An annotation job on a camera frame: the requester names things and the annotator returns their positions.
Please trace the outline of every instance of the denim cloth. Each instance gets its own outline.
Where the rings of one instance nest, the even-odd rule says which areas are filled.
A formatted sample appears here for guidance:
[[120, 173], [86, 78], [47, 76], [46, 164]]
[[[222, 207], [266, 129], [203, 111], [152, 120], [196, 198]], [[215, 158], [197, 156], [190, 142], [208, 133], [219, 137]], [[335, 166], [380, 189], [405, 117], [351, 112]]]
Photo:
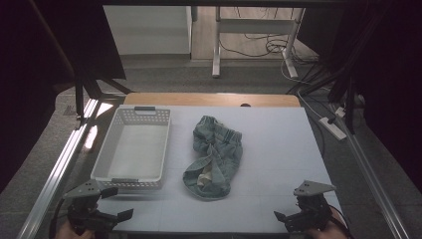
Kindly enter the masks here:
[[213, 117], [202, 117], [193, 131], [193, 149], [205, 154], [183, 174], [183, 182], [195, 195], [221, 199], [230, 192], [230, 181], [243, 153], [242, 134], [226, 128]]

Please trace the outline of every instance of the white tabletop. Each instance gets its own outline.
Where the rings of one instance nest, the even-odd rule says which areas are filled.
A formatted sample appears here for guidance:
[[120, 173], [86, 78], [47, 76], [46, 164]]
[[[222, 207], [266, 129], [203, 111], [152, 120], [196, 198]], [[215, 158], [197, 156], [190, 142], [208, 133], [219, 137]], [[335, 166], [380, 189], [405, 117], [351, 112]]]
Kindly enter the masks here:
[[[170, 107], [170, 136], [163, 187], [154, 192], [118, 195], [99, 201], [99, 211], [133, 217], [114, 230], [127, 232], [287, 232], [274, 211], [300, 211], [293, 196], [306, 180], [331, 184], [303, 108]], [[184, 170], [199, 157], [193, 134], [203, 116], [242, 133], [243, 156], [230, 194], [204, 201], [185, 187]], [[325, 194], [339, 208], [334, 192]]]

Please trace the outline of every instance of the white plastic basket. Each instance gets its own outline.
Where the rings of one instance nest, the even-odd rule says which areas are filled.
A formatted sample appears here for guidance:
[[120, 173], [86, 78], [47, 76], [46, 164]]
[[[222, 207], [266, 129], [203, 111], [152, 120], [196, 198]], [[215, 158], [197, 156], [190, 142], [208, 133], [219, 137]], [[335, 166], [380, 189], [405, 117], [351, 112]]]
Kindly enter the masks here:
[[91, 178], [119, 192], [161, 188], [169, 129], [170, 110], [120, 106]]

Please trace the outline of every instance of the white wall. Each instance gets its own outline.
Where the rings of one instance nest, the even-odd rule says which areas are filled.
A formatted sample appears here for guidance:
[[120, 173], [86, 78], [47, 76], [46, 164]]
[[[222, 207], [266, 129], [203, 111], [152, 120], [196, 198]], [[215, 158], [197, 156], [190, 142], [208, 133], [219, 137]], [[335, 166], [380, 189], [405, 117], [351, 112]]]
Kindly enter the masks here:
[[190, 7], [104, 6], [121, 55], [189, 54]]

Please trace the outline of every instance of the basket handle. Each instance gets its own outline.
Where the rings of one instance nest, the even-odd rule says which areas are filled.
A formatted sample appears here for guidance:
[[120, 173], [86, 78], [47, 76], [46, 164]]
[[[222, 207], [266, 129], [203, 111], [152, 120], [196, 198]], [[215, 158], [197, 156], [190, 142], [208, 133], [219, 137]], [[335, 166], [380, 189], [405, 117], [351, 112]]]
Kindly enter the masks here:
[[137, 115], [155, 116], [155, 107], [134, 107], [133, 109]]
[[139, 182], [139, 179], [134, 178], [112, 178], [111, 182], [115, 183], [131, 183], [131, 182]]

